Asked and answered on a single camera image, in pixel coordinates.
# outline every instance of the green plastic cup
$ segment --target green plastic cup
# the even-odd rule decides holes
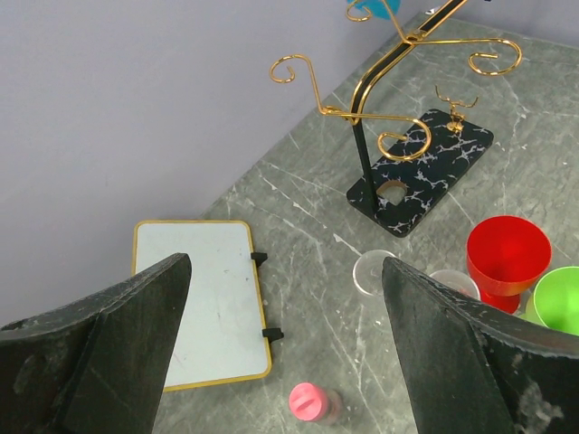
[[[579,336],[579,267],[563,267],[545,274],[527,301],[524,318]]]

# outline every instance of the white board surface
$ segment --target white board surface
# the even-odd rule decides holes
[[[142,222],[134,272],[186,253],[191,284],[166,391],[261,378],[271,368],[249,227],[244,222]]]

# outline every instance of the black marble stand base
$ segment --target black marble stand base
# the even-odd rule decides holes
[[[466,121],[460,133],[452,133],[446,127],[451,116],[437,109],[427,111],[421,120],[432,132],[431,146],[423,156],[410,162],[382,157],[372,166],[374,187],[378,192],[376,214],[364,177],[346,194],[354,207],[396,237],[408,235],[493,142],[490,131]],[[422,147],[425,135],[419,127],[411,127],[406,135],[408,139],[396,142],[390,153],[408,156]],[[380,196],[390,187],[405,190],[398,204]]]

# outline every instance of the small bottle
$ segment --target small bottle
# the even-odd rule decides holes
[[[336,391],[322,389],[311,382],[298,384],[289,396],[289,409],[305,422],[332,425],[342,412],[342,400]]]

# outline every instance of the hole in base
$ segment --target hole in base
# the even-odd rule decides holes
[[[378,190],[376,194],[383,199],[386,199],[392,205],[397,205],[400,203],[408,192],[408,187],[405,183],[400,181],[386,181]]]

